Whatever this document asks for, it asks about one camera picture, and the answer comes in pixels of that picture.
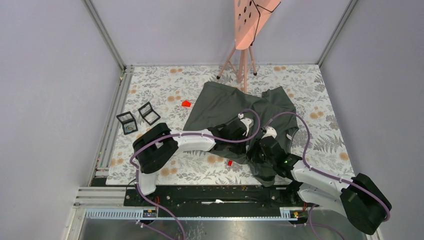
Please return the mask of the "dark grey t-shirt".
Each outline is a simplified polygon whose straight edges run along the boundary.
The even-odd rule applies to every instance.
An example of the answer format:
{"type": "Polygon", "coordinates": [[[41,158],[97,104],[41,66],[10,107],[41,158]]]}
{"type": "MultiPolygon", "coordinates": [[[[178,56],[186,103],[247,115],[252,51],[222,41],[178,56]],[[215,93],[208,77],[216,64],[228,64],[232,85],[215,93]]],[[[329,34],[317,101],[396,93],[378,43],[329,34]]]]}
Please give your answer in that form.
{"type": "Polygon", "coordinates": [[[268,89],[261,96],[245,94],[235,87],[208,81],[203,85],[185,122],[184,131],[200,131],[228,124],[244,109],[252,109],[260,117],[253,128],[269,125],[277,132],[276,140],[290,152],[291,137],[298,131],[296,108],[282,87],[268,89]]]}

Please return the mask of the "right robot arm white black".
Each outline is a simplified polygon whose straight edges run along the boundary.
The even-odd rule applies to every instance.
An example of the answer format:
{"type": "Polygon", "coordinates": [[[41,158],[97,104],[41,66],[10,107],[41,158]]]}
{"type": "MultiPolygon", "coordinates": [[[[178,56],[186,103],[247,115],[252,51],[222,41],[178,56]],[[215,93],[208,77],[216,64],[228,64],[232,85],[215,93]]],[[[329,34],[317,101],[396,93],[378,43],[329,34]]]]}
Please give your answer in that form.
{"type": "Polygon", "coordinates": [[[325,207],[346,217],[367,235],[373,235],[390,218],[391,203],[363,173],[349,177],[307,166],[302,157],[287,153],[271,136],[256,140],[247,158],[269,165],[277,175],[292,181],[286,198],[293,206],[306,202],[325,207]]]}

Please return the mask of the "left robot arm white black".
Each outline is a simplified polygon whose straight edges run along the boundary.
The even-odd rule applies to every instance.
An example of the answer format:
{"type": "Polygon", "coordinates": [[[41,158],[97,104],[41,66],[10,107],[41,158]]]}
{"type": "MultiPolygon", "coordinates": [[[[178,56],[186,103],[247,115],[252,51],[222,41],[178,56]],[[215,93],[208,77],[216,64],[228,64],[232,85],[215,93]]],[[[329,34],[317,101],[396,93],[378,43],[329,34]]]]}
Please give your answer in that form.
{"type": "Polygon", "coordinates": [[[229,124],[220,124],[200,131],[172,131],[159,123],[132,144],[138,169],[136,199],[144,206],[155,200],[158,171],[175,155],[187,151],[242,150],[250,128],[251,118],[240,115],[229,124]]]}

